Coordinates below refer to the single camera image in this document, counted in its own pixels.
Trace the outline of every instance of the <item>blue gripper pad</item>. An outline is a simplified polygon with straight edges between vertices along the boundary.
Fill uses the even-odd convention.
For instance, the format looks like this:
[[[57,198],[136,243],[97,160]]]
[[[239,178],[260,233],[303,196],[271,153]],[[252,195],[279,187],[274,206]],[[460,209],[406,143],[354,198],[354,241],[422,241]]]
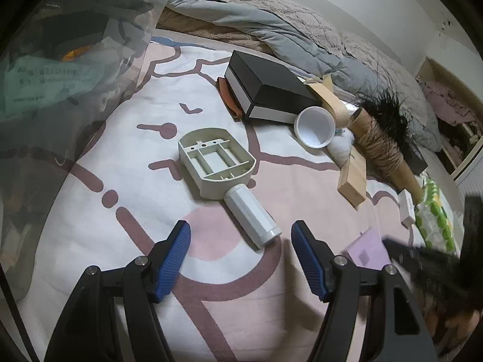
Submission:
[[[315,256],[310,243],[304,236],[300,226],[297,222],[292,225],[292,245],[295,253],[299,258],[303,273],[309,283],[310,291],[317,295],[322,301],[328,295],[328,290],[325,288],[324,271]]]
[[[154,291],[154,296],[158,302],[171,292],[190,243],[191,229],[189,224],[184,222],[158,271],[158,284],[156,284]]]

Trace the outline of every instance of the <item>brown blanket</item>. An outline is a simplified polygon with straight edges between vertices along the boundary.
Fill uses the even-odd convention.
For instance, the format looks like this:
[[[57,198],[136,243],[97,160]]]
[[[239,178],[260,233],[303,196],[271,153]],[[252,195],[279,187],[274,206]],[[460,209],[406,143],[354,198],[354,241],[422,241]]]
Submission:
[[[272,56],[274,55],[270,47],[266,43],[259,41],[256,37],[242,33],[234,28],[216,26],[207,21],[182,15],[169,8],[164,8],[156,27],[163,30],[177,31],[179,33],[208,38],[209,40],[230,43],[231,45],[242,46]]]

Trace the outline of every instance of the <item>metal screw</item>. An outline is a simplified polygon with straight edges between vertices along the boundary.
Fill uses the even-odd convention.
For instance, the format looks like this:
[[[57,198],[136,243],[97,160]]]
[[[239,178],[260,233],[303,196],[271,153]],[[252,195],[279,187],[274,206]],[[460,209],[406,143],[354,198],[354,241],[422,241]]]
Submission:
[[[97,273],[97,267],[95,265],[91,265],[85,269],[84,273],[86,275],[95,275]]]
[[[134,263],[139,266],[139,267],[144,267],[146,264],[148,264],[149,258],[146,256],[139,256],[134,260]]]
[[[386,265],[384,267],[384,269],[386,270],[386,272],[389,274],[389,275],[395,275],[398,273],[398,269],[396,267],[394,267],[393,265]]]
[[[344,256],[335,256],[334,262],[335,262],[335,264],[343,267],[344,265],[347,264],[347,259]]]

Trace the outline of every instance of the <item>bed sheet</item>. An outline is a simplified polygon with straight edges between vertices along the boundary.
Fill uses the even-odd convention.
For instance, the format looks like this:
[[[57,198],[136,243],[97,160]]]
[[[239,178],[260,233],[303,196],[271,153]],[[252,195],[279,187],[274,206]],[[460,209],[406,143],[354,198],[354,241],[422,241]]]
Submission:
[[[124,266],[184,219],[191,246],[172,293],[155,306],[175,360],[305,360],[327,306],[310,292],[291,225],[305,220],[334,253],[369,227],[412,242],[397,194],[368,180],[367,198],[354,209],[337,192],[339,168],[325,152],[305,150],[286,125],[233,121],[216,89],[230,45],[215,50],[213,41],[169,36],[153,37],[136,93],[97,132],[55,200],[19,303],[28,333],[42,360],[84,268]],[[199,196],[179,163],[179,138],[205,127],[227,129],[257,159],[248,187],[283,231],[264,250],[246,243],[222,203]],[[349,361],[359,357],[365,303]],[[121,304],[118,312],[123,323]],[[123,325],[121,336],[130,361]]]

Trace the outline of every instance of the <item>green polka dot package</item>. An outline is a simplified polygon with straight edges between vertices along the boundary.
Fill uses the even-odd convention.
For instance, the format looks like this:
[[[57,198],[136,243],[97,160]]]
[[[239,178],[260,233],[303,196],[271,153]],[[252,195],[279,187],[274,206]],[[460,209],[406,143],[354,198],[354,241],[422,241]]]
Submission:
[[[428,248],[457,254],[453,232],[453,211],[439,186],[427,179],[424,199],[416,206],[416,226]]]

